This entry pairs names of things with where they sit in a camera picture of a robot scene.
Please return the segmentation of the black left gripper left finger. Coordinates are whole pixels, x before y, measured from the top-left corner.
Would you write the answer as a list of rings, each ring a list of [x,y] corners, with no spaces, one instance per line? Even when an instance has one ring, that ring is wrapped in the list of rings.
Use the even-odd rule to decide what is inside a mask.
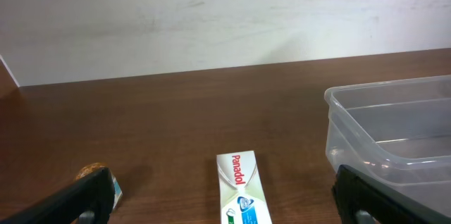
[[[87,211],[92,223],[107,224],[113,210],[115,189],[111,172],[100,168],[71,185],[4,220],[1,224],[72,223]]]

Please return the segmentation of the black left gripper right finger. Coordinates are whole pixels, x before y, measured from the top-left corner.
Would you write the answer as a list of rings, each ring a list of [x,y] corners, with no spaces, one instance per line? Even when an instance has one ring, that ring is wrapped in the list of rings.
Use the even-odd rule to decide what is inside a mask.
[[[382,182],[341,165],[332,194],[344,224],[448,224],[450,218],[395,191]]]

